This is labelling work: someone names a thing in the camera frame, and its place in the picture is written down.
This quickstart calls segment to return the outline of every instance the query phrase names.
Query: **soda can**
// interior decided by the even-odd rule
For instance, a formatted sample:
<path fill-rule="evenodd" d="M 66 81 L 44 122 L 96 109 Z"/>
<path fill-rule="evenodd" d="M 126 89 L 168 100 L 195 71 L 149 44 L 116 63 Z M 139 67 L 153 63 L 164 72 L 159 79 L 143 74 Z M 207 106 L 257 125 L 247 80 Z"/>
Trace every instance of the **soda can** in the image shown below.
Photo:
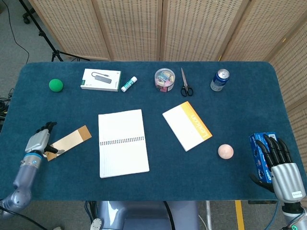
<path fill-rule="evenodd" d="M 220 69 L 213 77 L 210 87 L 213 91 L 221 91 L 229 79 L 229 72 L 226 69 Z"/>

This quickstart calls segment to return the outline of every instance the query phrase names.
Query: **pink ball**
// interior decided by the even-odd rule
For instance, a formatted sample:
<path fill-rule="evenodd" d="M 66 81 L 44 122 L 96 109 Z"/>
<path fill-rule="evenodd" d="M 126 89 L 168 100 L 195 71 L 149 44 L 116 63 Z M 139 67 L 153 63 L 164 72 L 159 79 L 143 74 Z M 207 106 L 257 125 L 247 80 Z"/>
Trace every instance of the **pink ball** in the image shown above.
<path fill-rule="evenodd" d="M 223 159 L 229 159 L 234 155 L 234 150 L 230 145 L 223 144 L 218 149 L 219 156 Z"/>

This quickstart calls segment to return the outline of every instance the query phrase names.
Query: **robotic hand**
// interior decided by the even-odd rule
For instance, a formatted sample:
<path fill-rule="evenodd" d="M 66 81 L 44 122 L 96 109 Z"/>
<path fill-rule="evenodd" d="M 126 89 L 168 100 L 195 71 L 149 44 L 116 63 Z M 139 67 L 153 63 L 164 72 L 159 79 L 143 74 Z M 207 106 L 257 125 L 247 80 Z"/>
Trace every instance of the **robotic hand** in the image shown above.
<path fill-rule="evenodd" d="M 292 162 L 289 149 L 280 138 L 276 141 L 267 135 L 263 137 L 269 150 L 261 141 L 256 140 L 256 143 L 261 148 L 271 171 L 272 184 L 260 181 L 255 175 L 250 177 L 256 184 L 275 193 L 276 197 L 284 202 L 282 209 L 288 224 L 282 230 L 307 230 L 307 209 L 300 203 L 306 192 L 298 167 Z"/>
<path fill-rule="evenodd" d="M 57 149 L 48 145 L 50 132 L 56 124 L 56 122 L 48 122 L 30 137 L 25 148 L 26 155 L 21 161 L 13 183 L 15 191 L 5 199 L 0 200 L 0 219 L 7 219 L 13 215 L 9 211 L 19 212 L 30 204 L 32 199 L 31 188 L 44 152 L 58 153 Z"/>

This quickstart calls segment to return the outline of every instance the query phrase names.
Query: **yellow floor tape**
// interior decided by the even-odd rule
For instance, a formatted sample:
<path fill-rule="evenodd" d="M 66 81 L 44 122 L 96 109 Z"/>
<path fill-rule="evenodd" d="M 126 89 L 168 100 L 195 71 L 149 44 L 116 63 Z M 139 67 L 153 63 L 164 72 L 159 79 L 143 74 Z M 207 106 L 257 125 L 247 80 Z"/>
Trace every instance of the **yellow floor tape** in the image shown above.
<path fill-rule="evenodd" d="M 241 201 L 236 200 L 235 204 L 236 204 L 236 220 L 238 222 L 238 230 L 244 230 L 244 221 L 243 221 Z"/>

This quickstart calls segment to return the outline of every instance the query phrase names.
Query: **blue box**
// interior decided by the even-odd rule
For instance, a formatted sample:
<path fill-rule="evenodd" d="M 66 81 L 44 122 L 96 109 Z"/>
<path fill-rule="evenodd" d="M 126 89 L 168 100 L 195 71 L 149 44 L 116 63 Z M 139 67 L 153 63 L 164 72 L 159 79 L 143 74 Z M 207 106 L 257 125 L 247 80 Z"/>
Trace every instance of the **blue box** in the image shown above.
<path fill-rule="evenodd" d="M 260 140 L 265 145 L 267 150 L 269 150 L 268 144 L 263 138 L 263 134 L 266 134 L 269 137 L 272 137 L 275 140 L 277 140 L 277 136 L 275 132 L 266 132 L 266 133 L 254 133 L 253 135 L 249 137 L 249 141 L 250 141 L 251 149 L 253 151 L 254 161 L 257 167 L 257 174 L 258 174 L 259 179 L 262 182 L 272 183 L 271 172 L 264 159 L 263 152 L 260 149 L 260 147 L 256 144 L 256 140 Z"/>

